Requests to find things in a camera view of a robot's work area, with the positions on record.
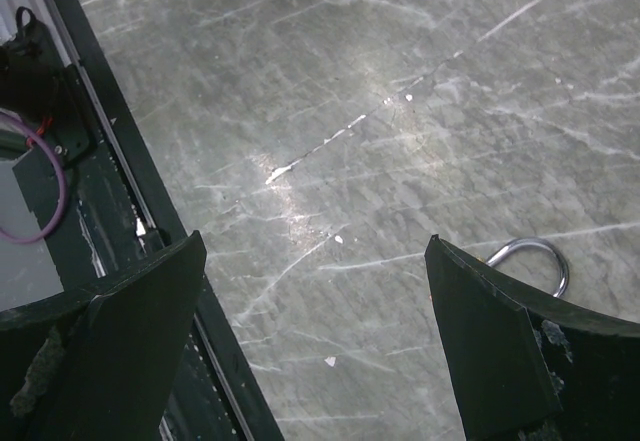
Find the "large brass padlock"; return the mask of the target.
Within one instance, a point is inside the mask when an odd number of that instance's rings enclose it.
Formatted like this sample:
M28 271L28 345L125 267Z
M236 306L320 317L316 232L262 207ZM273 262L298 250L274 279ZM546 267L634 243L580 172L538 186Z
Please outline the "large brass padlock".
M558 268L558 283L552 296L561 298L566 293L570 283L569 263L563 253L551 242L539 237L521 237L508 241L501 248L490 255L485 263L490 267L496 267L510 256L522 250L540 250L548 253L555 261Z

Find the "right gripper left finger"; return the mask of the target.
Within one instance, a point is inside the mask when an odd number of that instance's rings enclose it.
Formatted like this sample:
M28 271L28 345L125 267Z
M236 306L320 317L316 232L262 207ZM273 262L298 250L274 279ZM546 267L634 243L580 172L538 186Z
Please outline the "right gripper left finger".
M204 285L199 232L1 313L4 440L154 440Z

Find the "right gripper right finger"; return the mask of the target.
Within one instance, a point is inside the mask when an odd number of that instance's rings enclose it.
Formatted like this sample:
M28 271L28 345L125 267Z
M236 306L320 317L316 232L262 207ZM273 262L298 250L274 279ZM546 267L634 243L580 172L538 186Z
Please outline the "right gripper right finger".
M439 236L425 262L466 439L638 439L638 324L555 298Z

